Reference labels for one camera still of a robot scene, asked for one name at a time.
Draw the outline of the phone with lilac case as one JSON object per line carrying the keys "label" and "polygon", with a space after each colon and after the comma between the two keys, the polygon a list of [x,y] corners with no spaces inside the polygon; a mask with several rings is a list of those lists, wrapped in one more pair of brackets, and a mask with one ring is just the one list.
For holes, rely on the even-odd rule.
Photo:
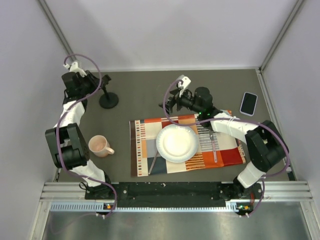
{"label": "phone with lilac case", "polygon": [[242,97],[239,112],[252,117],[256,110],[258,96],[251,92],[245,92]]}

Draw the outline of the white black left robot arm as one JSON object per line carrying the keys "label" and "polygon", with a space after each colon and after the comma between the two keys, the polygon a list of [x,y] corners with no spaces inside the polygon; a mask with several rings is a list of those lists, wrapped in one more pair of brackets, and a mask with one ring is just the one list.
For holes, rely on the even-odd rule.
{"label": "white black left robot arm", "polygon": [[79,128],[88,105],[86,96],[98,88],[100,80],[88,70],[84,76],[67,72],[61,78],[65,85],[63,111],[57,125],[45,131],[53,163],[70,175],[81,177],[84,182],[79,187],[88,194],[109,198],[114,187],[106,173],[90,160],[89,147]]}

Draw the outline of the white ceramic plate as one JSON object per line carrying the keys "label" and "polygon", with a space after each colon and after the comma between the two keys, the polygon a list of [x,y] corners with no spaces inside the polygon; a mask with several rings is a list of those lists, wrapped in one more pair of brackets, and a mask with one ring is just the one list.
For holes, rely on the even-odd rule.
{"label": "white ceramic plate", "polygon": [[156,149],[160,156],[171,163],[190,160],[199,148],[196,132],[189,126],[170,124],[156,137]]}

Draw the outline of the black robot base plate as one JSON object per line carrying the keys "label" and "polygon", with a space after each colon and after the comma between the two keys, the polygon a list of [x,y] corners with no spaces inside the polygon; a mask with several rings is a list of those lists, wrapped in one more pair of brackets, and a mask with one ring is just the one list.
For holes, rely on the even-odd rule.
{"label": "black robot base plate", "polygon": [[80,188],[85,190],[86,200],[112,199],[117,193],[117,200],[150,201],[160,197],[209,197],[215,201],[224,200],[253,200],[262,196],[262,186],[255,183],[244,188],[238,183],[228,182],[118,182],[111,186],[102,184],[95,188],[86,187],[83,183]]}

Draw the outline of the pink handled fork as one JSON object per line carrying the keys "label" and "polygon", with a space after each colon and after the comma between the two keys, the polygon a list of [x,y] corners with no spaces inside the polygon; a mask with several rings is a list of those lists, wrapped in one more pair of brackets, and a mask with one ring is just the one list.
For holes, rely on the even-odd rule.
{"label": "pink handled fork", "polygon": [[218,157],[217,157],[217,151],[216,151],[216,145],[215,145],[215,138],[214,138],[214,132],[212,130],[209,130],[209,136],[211,140],[211,145],[212,145],[212,152],[213,152],[213,157],[214,157],[214,162],[218,162]]}

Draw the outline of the colourful patterned placemat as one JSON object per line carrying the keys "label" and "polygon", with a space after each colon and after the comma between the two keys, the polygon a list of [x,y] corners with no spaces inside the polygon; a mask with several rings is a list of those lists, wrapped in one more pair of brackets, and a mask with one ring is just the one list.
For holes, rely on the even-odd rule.
{"label": "colourful patterned placemat", "polygon": [[210,131],[197,114],[130,121],[131,176],[148,177],[246,163],[240,140]]}

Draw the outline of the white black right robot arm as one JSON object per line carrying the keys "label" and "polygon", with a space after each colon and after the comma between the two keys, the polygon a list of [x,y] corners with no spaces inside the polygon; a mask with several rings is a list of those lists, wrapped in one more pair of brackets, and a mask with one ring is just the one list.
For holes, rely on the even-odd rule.
{"label": "white black right robot arm", "polygon": [[230,116],[213,105],[213,97],[206,87],[198,87],[194,94],[177,85],[176,89],[168,88],[160,107],[168,117],[173,107],[178,110],[186,108],[198,114],[197,124],[216,133],[223,133],[245,143],[250,162],[233,180],[233,192],[239,198],[245,198],[252,191],[252,186],[259,180],[269,177],[268,171],[281,160],[290,164],[289,148],[278,129],[270,120],[254,122]]}

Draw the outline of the black phone stand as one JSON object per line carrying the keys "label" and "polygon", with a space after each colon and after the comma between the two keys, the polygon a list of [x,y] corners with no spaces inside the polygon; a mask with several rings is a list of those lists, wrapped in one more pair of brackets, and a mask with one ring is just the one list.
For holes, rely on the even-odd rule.
{"label": "black phone stand", "polygon": [[106,74],[102,77],[101,90],[103,91],[103,95],[99,98],[99,105],[104,109],[112,109],[119,103],[118,95],[114,92],[108,92],[106,89],[106,85],[111,81],[111,77]]}

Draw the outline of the pink ceramic mug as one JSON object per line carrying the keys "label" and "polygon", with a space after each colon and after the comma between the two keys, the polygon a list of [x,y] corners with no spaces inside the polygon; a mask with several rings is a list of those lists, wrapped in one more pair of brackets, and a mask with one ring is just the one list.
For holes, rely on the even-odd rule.
{"label": "pink ceramic mug", "polygon": [[115,153],[103,135],[93,136],[88,142],[88,147],[89,150],[99,158],[104,158]]}

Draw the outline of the pink handled knife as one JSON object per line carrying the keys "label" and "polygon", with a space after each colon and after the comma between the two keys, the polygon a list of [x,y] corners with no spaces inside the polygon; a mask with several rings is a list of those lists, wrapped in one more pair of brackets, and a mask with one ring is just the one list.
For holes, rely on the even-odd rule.
{"label": "pink handled knife", "polygon": [[156,152],[156,154],[155,154],[155,156],[154,156],[154,158],[152,160],[151,166],[150,166],[149,171],[148,171],[148,175],[151,175],[151,173],[152,173],[152,170],[154,168],[155,162],[157,160],[158,153],[159,153],[159,151]]}

